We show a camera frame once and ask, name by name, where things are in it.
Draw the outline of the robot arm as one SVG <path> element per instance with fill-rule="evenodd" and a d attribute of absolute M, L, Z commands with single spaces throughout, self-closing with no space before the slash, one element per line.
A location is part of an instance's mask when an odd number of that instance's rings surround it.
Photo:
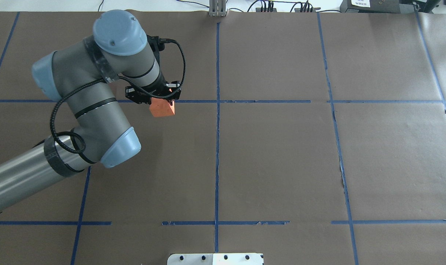
<path fill-rule="evenodd" d="M 167 44 L 177 46 L 184 67 L 174 82 L 166 80 L 159 60 Z M 141 143 L 110 84 L 125 82 L 125 96 L 136 104 L 171 103 L 181 94 L 185 67 L 177 40 L 147 34 L 125 10 L 103 13 L 90 35 L 35 62 L 33 79 L 53 101 L 49 134 L 0 164 L 0 214 L 94 164 L 113 168 L 137 155 Z"/>

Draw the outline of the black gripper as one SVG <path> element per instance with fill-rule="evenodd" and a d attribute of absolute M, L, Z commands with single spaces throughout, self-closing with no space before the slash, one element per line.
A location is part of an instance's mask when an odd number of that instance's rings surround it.
<path fill-rule="evenodd" d="M 180 98 L 182 83 L 180 81 L 167 82 L 162 75 L 146 86 L 139 86 L 137 79 L 125 77 L 129 86 L 125 87 L 125 97 L 137 104 L 151 104 L 152 99 L 163 99 L 167 102 Z"/>

